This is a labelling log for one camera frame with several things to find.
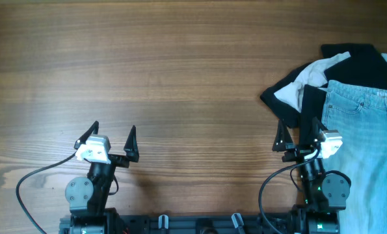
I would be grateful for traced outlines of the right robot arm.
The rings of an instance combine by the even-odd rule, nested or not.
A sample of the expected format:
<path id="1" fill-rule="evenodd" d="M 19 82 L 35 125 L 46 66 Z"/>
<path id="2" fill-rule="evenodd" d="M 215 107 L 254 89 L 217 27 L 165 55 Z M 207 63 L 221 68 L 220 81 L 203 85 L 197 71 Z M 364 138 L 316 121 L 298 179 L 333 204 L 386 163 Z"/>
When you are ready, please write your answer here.
<path id="1" fill-rule="evenodd" d="M 337 130 L 328 130 L 317 118 L 312 120 L 315 133 L 309 144 L 294 144 L 286 124 L 278 121 L 273 151 L 283 152 L 282 161 L 295 163 L 301 179 L 303 205 L 294 205 L 286 218 L 286 233 L 339 233 L 338 213 L 346 209 L 351 180 L 337 170 L 326 171 L 325 159 L 343 144 Z"/>

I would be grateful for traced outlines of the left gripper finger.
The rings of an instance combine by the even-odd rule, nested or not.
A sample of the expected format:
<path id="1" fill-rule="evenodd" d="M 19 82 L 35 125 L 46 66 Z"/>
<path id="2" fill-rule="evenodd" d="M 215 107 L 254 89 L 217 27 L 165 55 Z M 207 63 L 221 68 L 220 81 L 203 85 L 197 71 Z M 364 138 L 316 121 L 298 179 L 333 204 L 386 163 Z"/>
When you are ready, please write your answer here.
<path id="1" fill-rule="evenodd" d="M 132 126 L 128 138 L 126 140 L 124 151 L 128 161 L 137 163 L 139 161 L 139 148 L 137 145 L 137 128 L 135 125 Z"/>
<path id="2" fill-rule="evenodd" d="M 95 121 L 91 126 L 90 128 L 85 132 L 83 133 L 76 141 L 75 141 L 75 144 L 74 144 L 74 149 L 75 150 L 78 150 L 79 147 L 82 145 L 82 144 L 86 144 L 86 141 L 87 139 L 89 138 L 90 135 L 92 134 L 95 134 L 97 135 L 98 134 L 98 130 L 99 130 L 99 121 Z"/>

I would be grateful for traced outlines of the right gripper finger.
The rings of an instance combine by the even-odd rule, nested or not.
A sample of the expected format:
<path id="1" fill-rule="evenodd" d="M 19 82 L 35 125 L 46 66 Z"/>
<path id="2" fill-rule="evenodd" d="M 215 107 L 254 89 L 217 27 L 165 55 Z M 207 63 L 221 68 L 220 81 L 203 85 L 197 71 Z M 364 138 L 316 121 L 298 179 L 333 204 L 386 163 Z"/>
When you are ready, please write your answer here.
<path id="1" fill-rule="evenodd" d="M 324 142 L 326 139 L 325 131 L 327 128 L 321 123 L 317 117 L 312 118 L 312 133 L 314 142 Z"/>
<path id="2" fill-rule="evenodd" d="M 289 151 L 294 148 L 294 143 L 291 138 L 291 135 L 289 134 L 288 128 L 286 124 L 279 119 L 278 121 L 278 128 L 276 132 L 276 136 L 274 138 L 274 143 L 272 150 L 281 152 L 281 151 Z"/>

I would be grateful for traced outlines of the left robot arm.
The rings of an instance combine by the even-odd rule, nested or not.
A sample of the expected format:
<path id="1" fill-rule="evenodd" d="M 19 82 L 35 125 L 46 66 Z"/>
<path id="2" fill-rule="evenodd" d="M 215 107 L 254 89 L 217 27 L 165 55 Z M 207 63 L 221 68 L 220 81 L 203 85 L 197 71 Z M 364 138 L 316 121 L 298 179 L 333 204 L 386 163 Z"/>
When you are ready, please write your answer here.
<path id="1" fill-rule="evenodd" d="M 118 167 L 128 168 L 130 162 L 139 161 L 137 129 L 133 126 L 124 146 L 124 155 L 110 153 L 109 138 L 98 133 L 99 122 L 76 140 L 75 156 L 79 161 L 88 161 L 90 168 L 85 177 L 76 177 L 66 186 L 65 198 L 71 216 L 63 218 L 59 233 L 67 234 L 119 234 L 128 233 L 128 225 L 120 218 L 115 208 L 106 208 L 112 196 L 111 185 Z"/>

